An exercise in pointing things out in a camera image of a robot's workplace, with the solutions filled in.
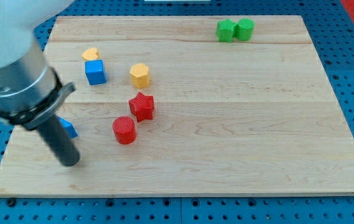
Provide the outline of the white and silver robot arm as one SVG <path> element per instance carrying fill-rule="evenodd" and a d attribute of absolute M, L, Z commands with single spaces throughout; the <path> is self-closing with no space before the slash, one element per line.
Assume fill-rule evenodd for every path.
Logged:
<path fill-rule="evenodd" d="M 0 1 L 0 118 L 35 129 L 54 116 L 73 83 L 62 84 L 46 61 L 34 29 L 73 0 Z"/>

